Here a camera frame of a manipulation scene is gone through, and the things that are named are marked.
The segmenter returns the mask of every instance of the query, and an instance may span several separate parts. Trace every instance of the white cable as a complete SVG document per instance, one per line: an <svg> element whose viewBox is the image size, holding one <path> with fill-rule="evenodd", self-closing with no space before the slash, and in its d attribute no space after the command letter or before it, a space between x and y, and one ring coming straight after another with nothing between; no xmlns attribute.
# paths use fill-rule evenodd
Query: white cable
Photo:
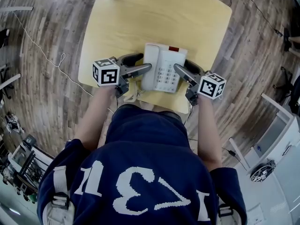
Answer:
<svg viewBox="0 0 300 225"><path fill-rule="evenodd" d="M128 102L128 103L134 103L143 93L143 90L140 90L138 88L137 85L137 81L133 80L132 84L132 90L133 90L133 94L129 97L124 97L124 102Z"/></svg>
<svg viewBox="0 0 300 225"><path fill-rule="evenodd" d="M52 63L53 66L55 66L56 68L58 68L58 70L59 70L61 73L63 73L65 76L67 76L67 78L70 79L71 82L77 84L79 87L82 88L83 91L85 91L87 94L89 94L90 96L93 97L92 94L90 94L86 89L84 89L79 83L77 83L77 82L75 82L74 80L72 80L72 78L70 78L68 74L66 74L65 72L63 72L63 71L60 69L61 63L63 62L63 60L66 58L67 55L66 55L65 53L63 53L63 54L61 55L61 57L60 57L60 63L59 63L58 65L55 65L51 60L49 60L49 59L47 58L47 56L46 56L46 54L44 53L43 49L42 49L35 41L32 40L32 38L31 38L30 35L28 34L27 30L24 28L23 24L21 23L20 19L19 19L18 16L15 14L15 12L12 11L12 13L13 13L13 14L15 15L15 17L18 19L20 25L21 25L22 28L24 29L24 31L25 31L26 35L29 37L29 39L33 42L33 44L35 44L35 45L41 50L41 52L43 53L43 55L44 55L44 57L46 58L46 60L47 60L48 62Z"/></svg>
<svg viewBox="0 0 300 225"><path fill-rule="evenodd" d="M193 112L193 106L192 106L189 102L187 102L187 103L188 103L189 115L187 116L187 119L186 119L186 121L185 121L184 124L183 124L184 126L186 125L186 123L187 123L189 117L191 116L191 114L192 114L192 112Z"/></svg>

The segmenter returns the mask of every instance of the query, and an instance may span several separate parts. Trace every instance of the printed number on shirt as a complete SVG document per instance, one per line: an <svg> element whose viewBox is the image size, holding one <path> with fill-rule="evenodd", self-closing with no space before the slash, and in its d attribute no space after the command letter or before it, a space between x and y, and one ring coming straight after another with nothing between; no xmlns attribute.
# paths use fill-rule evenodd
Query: printed number on shirt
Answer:
<svg viewBox="0 0 300 225"><path fill-rule="evenodd" d="M104 166L100 161L95 161L93 163L93 166L90 168L81 168L81 171L84 172L83 180L82 180L79 188L74 192L74 194L82 195L83 194L83 185L87 181L84 192L101 197L102 194L98 192L98 187L99 187L103 168L104 168ZM138 216L138 215L141 215L141 214L147 212L148 208L144 208L141 211L132 211L132 210L129 210L126 206L126 204L130 198L141 196L141 194L137 193L130 186L130 181L131 181L131 177L132 177L133 173L141 174L143 179L145 179L147 182L154 182L155 176L154 176L154 172L152 169L143 168L143 167L130 167L130 168L126 169L126 171L122 172L119 175L117 184L116 184L117 190L120 193L121 197L116 198L113 201L112 206L118 213ZM168 188L170 191L172 191L178 197L179 200L175 201L175 202L164 202L164 203L156 204L154 206L154 210L159 210L159 209L168 208L168 207L187 206L191 203L191 200L180 195L163 178L159 177L158 182L161 185ZM196 192L198 193L199 202L200 202L198 221L210 221L206 207L205 207L205 203L204 203L205 197L209 196L210 194L202 193L198 190L196 190Z"/></svg>

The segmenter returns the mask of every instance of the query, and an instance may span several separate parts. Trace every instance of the white telephone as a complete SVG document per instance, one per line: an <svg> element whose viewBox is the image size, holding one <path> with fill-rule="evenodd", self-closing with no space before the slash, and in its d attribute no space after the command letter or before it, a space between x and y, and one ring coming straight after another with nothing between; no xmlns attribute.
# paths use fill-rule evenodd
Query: white telephone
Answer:
<svg viewBox="0 0 300 225"><path fill-rule="evenodd" d="M143 63L150 63L152 68L142 77L142 89L175 93L180 77L174 64L183 66L187 53L182 48L146 43Z"/></svg>

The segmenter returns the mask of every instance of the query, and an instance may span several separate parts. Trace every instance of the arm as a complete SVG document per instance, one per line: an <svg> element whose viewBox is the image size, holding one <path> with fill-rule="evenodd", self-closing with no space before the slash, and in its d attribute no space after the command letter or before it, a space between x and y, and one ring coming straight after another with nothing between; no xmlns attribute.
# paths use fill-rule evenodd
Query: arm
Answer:
<svg viewBox="0 0 300 225"><path fill-rule="evenodd" d="M114 86L100 87L78 125L74 138L90 151L97 149L113 93Z"/></svg>
<svg viewBox="0 0 300 225"><path fill-rule="evenodd" d="M222 167L222 145L209 98L198 97L198 156L209 171Z"/></svg>

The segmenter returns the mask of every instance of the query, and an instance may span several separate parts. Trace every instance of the light wood tabletop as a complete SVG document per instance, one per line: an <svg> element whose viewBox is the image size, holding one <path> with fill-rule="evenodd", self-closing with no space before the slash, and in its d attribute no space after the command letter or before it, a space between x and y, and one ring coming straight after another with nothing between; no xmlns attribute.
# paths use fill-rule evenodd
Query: light wood tabletop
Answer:
<svg viewBox="0 0 300 225"><path fill-rule="evenodd" d="M219 0L96 0L82 45L78 80L97 87L93 61L143 53L147 42L187 49L187 59L210 70L231 12ZM147 91L139 100L188 113L187 87L181 81L175 94Z"/></svg>

